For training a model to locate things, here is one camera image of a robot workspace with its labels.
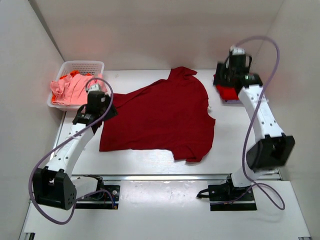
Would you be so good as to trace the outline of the dark red t-shirt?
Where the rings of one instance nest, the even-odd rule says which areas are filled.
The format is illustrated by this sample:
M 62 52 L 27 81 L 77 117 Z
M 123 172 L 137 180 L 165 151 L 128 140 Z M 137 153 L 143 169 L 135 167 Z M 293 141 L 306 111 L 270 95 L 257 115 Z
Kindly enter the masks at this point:
M 168 150 L 177 161 L 201 162 L 212 148 L 216 121 L 196 74 L 180 66 L 167 79 L 114 94 L 117 116 L 104 123 L 99 151 Z

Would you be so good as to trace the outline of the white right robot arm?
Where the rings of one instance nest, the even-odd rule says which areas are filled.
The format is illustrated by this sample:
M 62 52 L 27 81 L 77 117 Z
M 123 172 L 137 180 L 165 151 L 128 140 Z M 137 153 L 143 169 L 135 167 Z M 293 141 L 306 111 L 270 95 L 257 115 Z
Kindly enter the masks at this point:
M 240 102 L 254 132 L 255 144 L 244 149 L 241 169 L 230 175 L 236 189 L 248 187 L 266 172 L 285 166 L 295 146 L 294 137 L 286 135 L 274 118 L 260 76 L 250 71 L 251 63 L 252 57 L 236 47 L 217 64 L 213 76 L 220 98 Z

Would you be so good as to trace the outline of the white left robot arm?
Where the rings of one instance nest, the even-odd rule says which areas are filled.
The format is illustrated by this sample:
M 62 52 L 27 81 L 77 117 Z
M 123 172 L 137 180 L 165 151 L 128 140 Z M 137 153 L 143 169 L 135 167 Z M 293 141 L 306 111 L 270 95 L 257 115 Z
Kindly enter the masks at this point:
M 102 123 L 116 115 L 116 108 L 108 94 L 101 90 L 87 93 L 87 104 L 78 109 L 72 121 L 70 141 L 55 150 L 53 158 L 33 174 L 32 192 L 37 204 L 69 210 L 77 199 L 88 194 L 99 194 L 103 188 L 100 176 L 87 174 L 71 179 L 72 172 Z

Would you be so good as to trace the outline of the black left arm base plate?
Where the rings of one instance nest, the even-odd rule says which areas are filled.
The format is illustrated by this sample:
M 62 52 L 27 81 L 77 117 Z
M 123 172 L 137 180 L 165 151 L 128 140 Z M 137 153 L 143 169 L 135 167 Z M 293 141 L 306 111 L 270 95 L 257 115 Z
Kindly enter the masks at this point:
M 103 187 L 107 192 L 99 192 L 94 195 L 86 196 L 77 201 L 76 209 L 86 210 L 118 210 L 121 182 L 120 181 L 103 181 Z

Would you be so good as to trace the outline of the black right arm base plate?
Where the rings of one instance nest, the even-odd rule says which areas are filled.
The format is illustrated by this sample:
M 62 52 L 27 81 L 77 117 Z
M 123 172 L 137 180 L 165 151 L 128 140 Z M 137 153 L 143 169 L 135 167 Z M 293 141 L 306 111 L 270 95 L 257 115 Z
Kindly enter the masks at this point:
M 209 199 L 211 212 L 256 211 L 257 205 L 250 186 L 233 187 L 229 183 L 211 184 L 198 192 L 197 199 Z

